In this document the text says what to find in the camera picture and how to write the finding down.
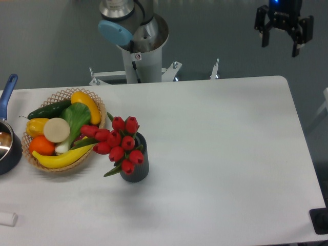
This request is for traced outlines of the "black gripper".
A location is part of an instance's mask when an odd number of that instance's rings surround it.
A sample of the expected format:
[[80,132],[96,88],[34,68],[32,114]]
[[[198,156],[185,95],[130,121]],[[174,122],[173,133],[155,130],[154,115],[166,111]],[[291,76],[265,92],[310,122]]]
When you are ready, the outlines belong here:
[[302,0],[269,1],[269,6],[262,5],[257,8],[254,29],[262,37],[261,46],[269,45],[270,30],[272,28],[287,31],[293,40],[292,57],[299,55],[300,48],[313,38],[314,17],[309,15],[300,18]]

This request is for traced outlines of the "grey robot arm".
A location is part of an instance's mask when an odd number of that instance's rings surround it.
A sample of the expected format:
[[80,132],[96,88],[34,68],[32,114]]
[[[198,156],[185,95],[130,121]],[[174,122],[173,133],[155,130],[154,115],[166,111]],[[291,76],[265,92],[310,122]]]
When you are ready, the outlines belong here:
[[[270,30],[286,31],[293,40],[292,57],[312,40],[314,17],[302,18],[302,1],[269,1],[257,8],[254,29],[261,34],[262,47],[269,45]],[[101,1],[102,20],[98,30],[105,39],[120,47],[136,47],[134,36],[138,28],[150,23],[154,17],[153,1]]]

